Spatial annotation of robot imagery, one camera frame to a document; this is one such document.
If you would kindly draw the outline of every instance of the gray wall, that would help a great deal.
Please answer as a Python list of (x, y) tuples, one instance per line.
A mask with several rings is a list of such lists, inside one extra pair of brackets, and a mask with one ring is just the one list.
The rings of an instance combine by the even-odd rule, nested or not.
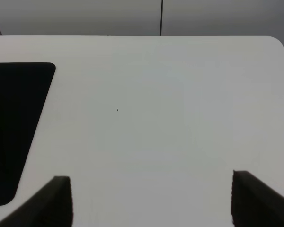
[(164, 0), (162, 35), (268, 35), (284, 46), (284, 0)]
[(0, 0), (3, 35), (159, 35), (161, 0)]

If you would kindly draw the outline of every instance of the table surface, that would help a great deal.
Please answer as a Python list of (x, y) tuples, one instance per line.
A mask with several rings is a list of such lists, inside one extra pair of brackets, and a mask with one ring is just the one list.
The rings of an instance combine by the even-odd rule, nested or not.
[(284, 48), (271, 37), (1, 36), (56, 73), (17, 194), (71, 177), (75, 227), (231, 227), (232, 171), (284, 196)]

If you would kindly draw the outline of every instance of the white table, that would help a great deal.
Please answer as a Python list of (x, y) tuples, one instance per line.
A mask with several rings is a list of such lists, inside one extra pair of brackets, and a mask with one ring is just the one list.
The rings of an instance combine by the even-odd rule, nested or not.
[(0, 62), (57, 67), (0, 220), (54, 175), (71, 177), (75, 227), (231, 227), (233, 169), (284, 196), (274, 38), (3, 36)]

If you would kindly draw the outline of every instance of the black opening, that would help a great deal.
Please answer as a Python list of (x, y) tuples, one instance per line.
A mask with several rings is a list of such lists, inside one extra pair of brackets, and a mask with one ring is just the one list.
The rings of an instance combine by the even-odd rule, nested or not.
[(0, 205), (16, 194), (54, 72), (51, 63), (0, 63)]

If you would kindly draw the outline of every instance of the black rectangular cutout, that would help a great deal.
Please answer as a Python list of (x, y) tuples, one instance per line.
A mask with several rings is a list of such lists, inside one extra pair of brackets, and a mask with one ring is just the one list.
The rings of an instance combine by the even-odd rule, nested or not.
[(0, 63), (0, 205), (15, 196), (55, 65)]

